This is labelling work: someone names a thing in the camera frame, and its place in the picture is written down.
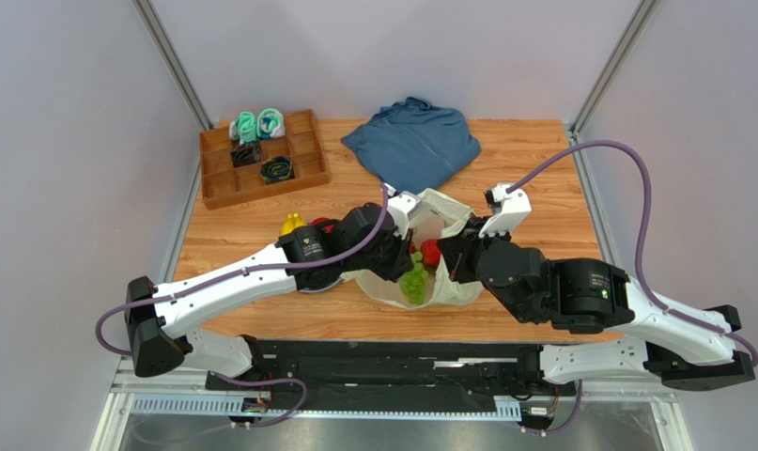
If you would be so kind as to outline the pale green plastic bag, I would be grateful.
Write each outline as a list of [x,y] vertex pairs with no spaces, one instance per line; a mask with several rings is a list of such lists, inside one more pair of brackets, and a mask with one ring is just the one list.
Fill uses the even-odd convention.
[[[473,214],[473,209],[454,198],[433,189],[419,193],[417,213],[410,222],[410,240],[415,251],[422,253],[423,244],[428,240],[454,236]],[[449,272],[443,261],[433,265],[425,264],[423,295],[410,300],[403,293],[402,285],[385,281],[371,271],[347,272],[342,276],[345,282],[353,281],[371,299],[388,305],[415,310],[433,304],[467,305],[475,301],[482,292],[480,283],[459,284],[449,279]]]

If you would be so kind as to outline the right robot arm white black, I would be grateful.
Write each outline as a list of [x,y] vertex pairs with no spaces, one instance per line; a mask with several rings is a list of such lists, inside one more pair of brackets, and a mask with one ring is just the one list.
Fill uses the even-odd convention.
[[666,387],[703,392],[755,380],[751,356],[732,336],[741,327],[734,307],[698,310],[651,300],[644,284],[620,268],[593,258],[548,259],[508,236],[482,238],[485,223],[471,218],[455,236],[437,241],[451,281],[481,284],[520,323],[620,334],[584,345],[524,346],[514,381],[565,385],[652,375]]

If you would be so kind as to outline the green grape bunch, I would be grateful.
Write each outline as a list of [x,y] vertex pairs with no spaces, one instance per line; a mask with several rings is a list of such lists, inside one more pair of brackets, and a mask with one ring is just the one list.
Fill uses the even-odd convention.
[[411,305],[425,303],[428,271],[423,263],[423,254],[418,251],[410,255],[412,269],[399,279],[399,287]]

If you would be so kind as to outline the yellow banana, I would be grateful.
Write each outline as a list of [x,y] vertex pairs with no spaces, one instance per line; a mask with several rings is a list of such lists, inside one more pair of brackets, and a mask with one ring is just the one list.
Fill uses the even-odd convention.
[[295,228],[299,228],[306,225],[307,225],[307,222],[298,213],[293,214],[293,226]]
[[283,221],[280,229],[280,235],[285,236],[289,233],[291,233],[297,226],[296,226],[296,220],[298,218],[297,213],[290,213],[285,220]]

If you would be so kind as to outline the cracked red apple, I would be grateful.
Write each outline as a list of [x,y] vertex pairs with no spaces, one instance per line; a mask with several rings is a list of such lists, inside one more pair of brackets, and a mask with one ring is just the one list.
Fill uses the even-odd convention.
[[423,241],[419,247],[419,251],[422,255],[422,263],[426,267],[436,269],[439,266],[441,261],[441,251],[436,239]]

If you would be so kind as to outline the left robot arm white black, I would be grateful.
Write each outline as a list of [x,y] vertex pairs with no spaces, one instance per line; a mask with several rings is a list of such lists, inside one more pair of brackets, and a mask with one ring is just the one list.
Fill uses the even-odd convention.
[[130,281],[124,315],[134,373],[140,378],[187,366],[235,378],[256,370],[261,352],[249,335],[200,330],[241,305],[296,291],[319,291],[347,272],[395,282],[412,269],[410,223],[421,209],[410,194],[388,209],[367,203],[341,220],[304,225],[239,262],[178,283]]

